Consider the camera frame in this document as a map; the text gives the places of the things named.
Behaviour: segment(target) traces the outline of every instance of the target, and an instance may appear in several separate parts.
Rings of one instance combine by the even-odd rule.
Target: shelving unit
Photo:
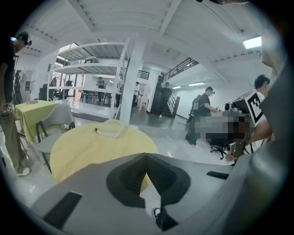
[[[47,89],[47,100],[49,101],[49,90],[51,89],[67,89],[67,90],[85,90],[84,87],[71,87],[71,86],[56,86],[50,87],[52,73],[58,72],[66,75],[74,75],[74,74],[88,74],[88,75],[98,75],[105,78],[114,78],[113,88],[109,90],[105,89],[97,89],[95,88],[92,91],[99,91],[105,93],[111,93],[111,106],[110,106],[110,115],[109,119],[113,119],[115,114],[119,111],[119,108],[114,108],[115,103],[115,95],[122,94],[117,92],[117,84],[120,78],[125,81],[126,74],[126,66],[125,60],[130,58],[129,52],[129,42],[128,38],[126,42],[99,42],[99,43],[91,43],[76,46],[74,48],[70,48],[61,52],[58,52],[54,56],[54,61],[52,64],[55,64],[57,56],[65,58],[69,60],[69,62],[73,61],[81,61],[90,58],[96,58],[97,61],[99,59],[119,59],[117,63],[79,63],[67,65],[59,68],[53,68],[50,70],[50,74],[48,77],[48,89]]]

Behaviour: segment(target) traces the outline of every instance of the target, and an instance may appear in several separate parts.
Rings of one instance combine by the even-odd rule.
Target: yellow table
[[[36,104],[16,105],[14,115],[20,120],[27,141],[33,143],[36,133],[36,123],[48,116],[58,103],[49,101],[38,101]]]
[[[149,152],[158,153],[152,139],[145,133],[125,127],[117,139],[97,134],[94,129],[103,125],[113,129],[111,123],[95,123],[76,127],[63,134],[54,144],[50,154],[50,167],[54,179],[61,182],[91,163],[102,163],[120,157]],[[150,184],[145,177],[141,191]]]

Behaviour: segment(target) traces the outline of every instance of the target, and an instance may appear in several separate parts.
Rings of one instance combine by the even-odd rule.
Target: fluorescent light
[[[261,37],[259,36],[257,38],[246,40],[246,41],[243,42],[243,44],[246,47],[246,49],[261,46]]]
[[[205,84],[204,82],[200,82],[200,83],[194,83],[194,84],[189,84],[189,86],[197,86],[197,85],[203,85]]]

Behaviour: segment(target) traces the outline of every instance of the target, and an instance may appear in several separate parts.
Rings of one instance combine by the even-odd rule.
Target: gray chair
[[[51,153],[51,150],[55,142],[58,140],[60,136],[62,136],[63,133],[55,133],[48,135],[46,132],[46,128],[63,124],[68,125],[69,130],[75,128],[74,118],[70,110],[70,107],[67,104],[59,104],[55,106],[46,118],[44,118],[42,121],[39,121],[36,124],[36,132],[38,138],[38,144],[36,144],[36,148],[40,152],[42,152],[44,161],[47,167],[49,168],[50,172],[51,168],[45,154]],[[41,139],[40,127],[45,135],[43,139]]]

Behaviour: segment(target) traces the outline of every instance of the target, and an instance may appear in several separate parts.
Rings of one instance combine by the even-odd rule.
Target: staircase
[[[154,98],[152,102],[152,107],[150,110],[150,113],[159,115],[159,109],[160,109],[160,101],[161,101],[161,85],[159,83],[156,84]],[[162,115],[167,117],[172,117],[172,113],[170,112],[169,106],[166,105],[164,107],[164,110],[162,112]]]

